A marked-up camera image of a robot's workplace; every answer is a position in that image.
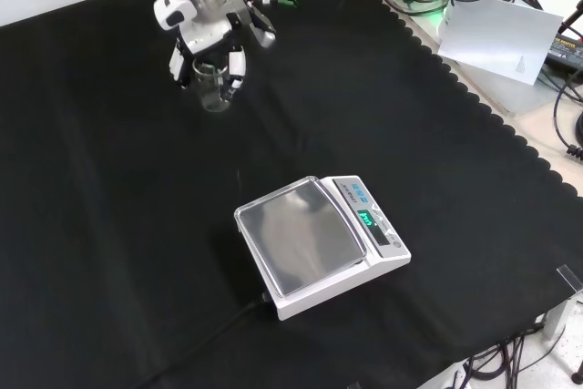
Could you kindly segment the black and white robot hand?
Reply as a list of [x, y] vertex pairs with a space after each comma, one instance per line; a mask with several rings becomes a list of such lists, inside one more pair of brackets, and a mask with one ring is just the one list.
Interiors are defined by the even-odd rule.
[[250, 32], [264, 48], [276, 41], [271, 21], [248, 0], [156, 0], [154, 13], [164, 30], [178, 31], [169, 72], [188, 87], [203, 64], [227, 75], [221, 96], [231, 100], [243, 86], [247, 59], [243, 36]]

